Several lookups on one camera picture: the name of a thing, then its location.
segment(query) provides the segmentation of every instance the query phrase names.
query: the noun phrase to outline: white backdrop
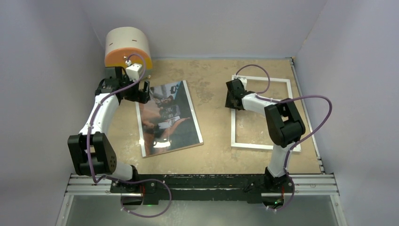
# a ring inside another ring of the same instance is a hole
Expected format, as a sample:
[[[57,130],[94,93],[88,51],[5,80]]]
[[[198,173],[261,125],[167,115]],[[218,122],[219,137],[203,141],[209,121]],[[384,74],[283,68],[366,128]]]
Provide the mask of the white backdrop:
[[[327,0],[81,0],[102,44],[142,30],[153,57],[293,57]]]
[[[350,226],[399,222],[398,8],[397,0],[329,0],[295,61],[303,93],[333,102],[316,139]],[[327,104],[306,103],[316,126]]]

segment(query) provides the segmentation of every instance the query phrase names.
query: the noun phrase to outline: wooden board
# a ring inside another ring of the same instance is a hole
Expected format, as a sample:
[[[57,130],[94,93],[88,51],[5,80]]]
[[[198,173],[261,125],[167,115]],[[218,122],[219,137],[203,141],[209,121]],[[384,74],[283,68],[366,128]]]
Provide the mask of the wooden board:
[[[155,60],[151,86],[187,81],[204,145],[142,158],[135,103],[123,100],[108,133],[118,160],[135,165],[139,173],[264,173],[271,151],[232,148],[231,113],[230,109],[224,107],[227,93],[225,83],[246,64],[263,66],[273,78],[290,79],[293,96],[299,96],[288,60]],[[265,77],[256,67],[246,68],[240,74]],[[250,82],[248,89],[260,91],[265,85]],[[271,84],[270,91],[265,94],[272,98],[284,98],[286,95],[286,86],[275,83]],[[298,101],[296,106],[308,134],[310,131],[301,102]],[[240,111],[237,120],[241,120],[238,122],[240,128],[237,130],[237,142],[269,144],[266,119],[255,113]],[[306,140],[301,146],[301,153],[291,157],[289,171],[320,173],[312,139]]]

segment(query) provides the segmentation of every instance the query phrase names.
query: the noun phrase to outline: white cylinder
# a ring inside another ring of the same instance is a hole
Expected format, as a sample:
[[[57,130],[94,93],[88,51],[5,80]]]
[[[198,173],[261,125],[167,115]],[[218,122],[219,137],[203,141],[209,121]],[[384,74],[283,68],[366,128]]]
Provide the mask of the white cylinder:
[[[270,163],[267,166],[267,170],[270,172],[270,174],[275,177],[279,178],[283,175],[285,175],[284,171],[284,162],[286,159],[287,152],[292,145],[294,145],[295,142],[288,144],[287,147],[282,148],[281,146],[278,146],[276,144],[273,145],[273,151],[271,152],[271,159]],[[287,162],[287,169],[288,169],[288,164],[289,164],[289,159],[291,158],[291,155],[288,157],[288,162]]]
[[[104,58],[106,67],[126,67],[124,57],[128,57],[132,53],[141,55],[145,60],[146,69],[152,69],[150,47],[147,37],[142,31],[134,27],[119,27],[107,34]],[[133,64],[143,64],[137,56],[131,57],[130,60]]]
[[[133,177],[133,168],[131,165],[117,161],[115,171],[112,173],[111,177],[119,180],[131,180]]]

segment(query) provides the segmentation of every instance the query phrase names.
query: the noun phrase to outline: black base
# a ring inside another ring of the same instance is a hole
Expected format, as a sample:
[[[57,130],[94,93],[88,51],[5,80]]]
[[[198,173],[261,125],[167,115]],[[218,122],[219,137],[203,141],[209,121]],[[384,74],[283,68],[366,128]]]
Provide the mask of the black base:
[[[281,198],[282,187],[292,192],[289,180],[284,177],[275,185],[265,183],[264,174],[139,174],[140,180],[158,179],[170,188],[173,200],[185,201],[246,201],[269,205]],[[167,189],[157,182],[139,185],[118,183],[111,186],[111,193],[143,193],[144,205],[156,205],[159,200],[169,200]],[[276,193],[273,198],[262,197],[262,193]]]

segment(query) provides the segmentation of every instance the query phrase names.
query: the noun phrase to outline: white wall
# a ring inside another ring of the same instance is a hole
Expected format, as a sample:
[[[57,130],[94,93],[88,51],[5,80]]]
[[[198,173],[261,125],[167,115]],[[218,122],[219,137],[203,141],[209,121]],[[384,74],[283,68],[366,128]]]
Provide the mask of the white wall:
[[[303,93],[333,102],[316,139],[351,226],[399,222],[398,9],[397,0],[329,0],[295,61]],[[327,105],[306,103],[316,126]]]
[[[81,0],[102,44],[142,30],[153,57],[292,57],[327,0]]]
[[[54,225],[104,52],[75,0],[2,0],[0,30],[0,225]]]

